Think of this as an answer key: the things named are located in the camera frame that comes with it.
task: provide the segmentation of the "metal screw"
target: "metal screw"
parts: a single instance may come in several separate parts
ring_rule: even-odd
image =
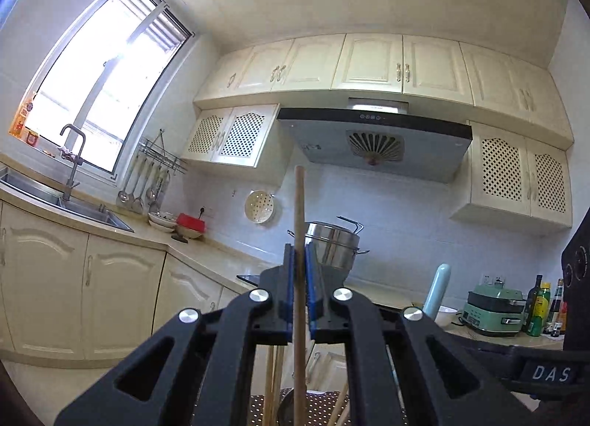
[[[199,319],[199,311],[192,308],[187,308],[178,313],[178,319],[183,323],[194,323]]]
[[[424,313],[422,312],[422,310],[415,308],[413,306],[410,308],[406,308],[403,311],[403,317],[409,321],[420,321],[423,316]]]
[[[350,291],[348,288],[338,288],[337,290],[334,290],[332,296],[338,299],[338,301],[348,301],[350,298],[352,298],[352,291]]]
[[[270,295],[267,290],[252,290],[250,291],[250,299],[256,302],[265,302]]]

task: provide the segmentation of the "utensil rack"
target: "utensil rack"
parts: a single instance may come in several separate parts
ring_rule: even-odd
[[[164,130],[160,128],[160,133],[154,140],[142,136],[139,140],[139,151],[169,168],[172,172],[185,174],[187,172],[186,163],[178,156],[166,151],[163,134]]]

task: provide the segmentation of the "window frame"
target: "window frame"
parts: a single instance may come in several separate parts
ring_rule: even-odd
[[[96,0],[91,5],[73,21],[72,25],[64,32],[64,34],[58,39],[55,43],[54,47],[51,49],[49,54],[45,57],[43,63],[40,65],[38,70],[36,71],[31,83],[27,88],[27,92],[24,95],[25,98],[30,97],[31,94],[39,90],[39,87],[45,81],[46,76],[49,74],[51,68],[60,57],[61,53],[70,43],[72,38],[78,33],[78,31],[84,26],[84,24],[95,14],[98,9],[100,9],[104,4],[106,4],[109,0]],[[187,38],[182,42],[180,47],[176,50],[176,52],[172,55],[170,60],[168,61],[167,65],[165,66],[164,70],[153,84],[152,88],[150,89],[149,93],[147,94],[145,100],[143,101],[142,105],[140,106],[134,121],[132,122],[129,131],[123,140],[121,148],[119,150],[119,154],[115,163],[113,165],[112,171],[107,171],[104,168],[101,168],[97,165],[94,165],[90,162],[84,162],[82,166],[79,167],[79,171],[85,172],[92,177],[95,177],[101,181],[110,184],[120,183],[122,180],[122,173],[127,169],[129,165],[129,161],[131,160],[131,156],[135,151],[135,148],[140,140],[141,134],[143,129],[148,123],[149,118],[152,115],[153,110],[157,104],[157,101],[165,91],[168,83],[172,80],[174,73],[178,70],[182,61],[186,57],[186,55],[191,50],[192,45],[196,41],[196,33],[193,28],[190,26],[190,21],[186,21],[185,18],[179,18],[175,10],[177,8],[176,5],[171,5],[170,1],[166,0],[152,0],[156,7],[154,10],[144,18],[138,27],[133,31],[133,33],[128,37],[128,43],[134,41],[139,35],[141,35],[149,25],[163,12],[166,12],[170,16],[170,20],[175,23],[175,25],[182,30],[186,35]],[[100,74],[99,78],[94,83],[93,87],[91,88],[90,92],[88,93],[84,104],[82,105],[80,111],[76,115],[74,120],[74,124],[81,128],[82,124],[86,120],[92,104],[97,98],[98,93],[100,92],[101,88],[104,86],[104,83],[110,77],[114,67],[123,59],[122,56],[118,56],[116,58],[110,59],[105,66],[103,72]],[[56,145],[48,138],[39,134],[43,140]],[[72,149],[75,145],[77,139],[77,134],[71,130],[69,130],[67,134],[66,141],[64,142],[64,146],[68,149]]]

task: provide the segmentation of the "range hood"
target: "range hood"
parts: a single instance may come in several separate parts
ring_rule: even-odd
[[[277,119],[313,163],[449,183],[471,140],[451,121],[346,108],[281,108]]]

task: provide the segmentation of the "sink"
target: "sink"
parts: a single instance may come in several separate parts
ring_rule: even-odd
[[[96,206],[77,198],[70,198],[69,201],[66,201],[62,197],[61,191],[50,188],[10,168],[5,167],[0,170],[0,183],[79,217],[133,232],[117,215],[104,206]]]

